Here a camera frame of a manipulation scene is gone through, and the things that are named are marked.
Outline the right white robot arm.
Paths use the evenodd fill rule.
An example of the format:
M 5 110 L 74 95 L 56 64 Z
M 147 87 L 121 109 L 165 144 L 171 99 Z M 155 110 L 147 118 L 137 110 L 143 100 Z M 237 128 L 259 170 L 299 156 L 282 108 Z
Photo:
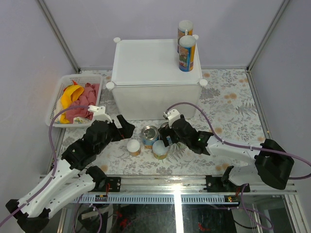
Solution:
M 263 182 L 277 190 L 285 189 L 294 161 L 287 157 L 284 150 L 273 140 L 261 144 L 235 143 L 217 138 L 216 134 L 197 131 L 183 115 L 165 114 L 168 125 L 159 129 L 165 146 L 182 143 L 196 154 L 225 156 L 246 163 L 245 166 L 229 166 L 222 178 L 222 187 L 233 191 L 247 183 Z

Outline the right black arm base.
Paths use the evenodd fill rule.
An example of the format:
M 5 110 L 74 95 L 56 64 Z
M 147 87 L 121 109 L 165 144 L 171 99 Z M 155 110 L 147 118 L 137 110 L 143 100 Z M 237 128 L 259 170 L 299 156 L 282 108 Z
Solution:
M 236 185 L 229 180 L 229 175 L 233 173 L 232 170 L 234 168 L 238 167 L 228 166 L 221 177 L 206 175 L 206 184 L 203 189 L 206 190 L 208 193 L 237 193 L 238 191 L 242 191 L 243 184 Z

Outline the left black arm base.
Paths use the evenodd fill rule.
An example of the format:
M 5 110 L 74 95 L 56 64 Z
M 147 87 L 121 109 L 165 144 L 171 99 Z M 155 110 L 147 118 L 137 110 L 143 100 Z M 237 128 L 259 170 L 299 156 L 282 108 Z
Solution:
M 91 178 L 90 192 L 120 192 L 121 177 L 108 177 L 98 166 L 91 166 L 86 170 Z

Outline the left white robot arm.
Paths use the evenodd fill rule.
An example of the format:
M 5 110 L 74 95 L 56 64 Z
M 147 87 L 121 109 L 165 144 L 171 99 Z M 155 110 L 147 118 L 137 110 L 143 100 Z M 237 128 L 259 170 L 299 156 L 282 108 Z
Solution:
M 113 120 L 94 121 L 56 161 L 53 170 L 28 195 L 9 200 L 5 207 L 26 233 L 39 233 L 65 205 L 89 191 L 106 191 L 106 174 L 98 166 L 90 166 L 111 142 L 131 138 L 135 126 L 122 115 L 117 116 L 121 128 Z

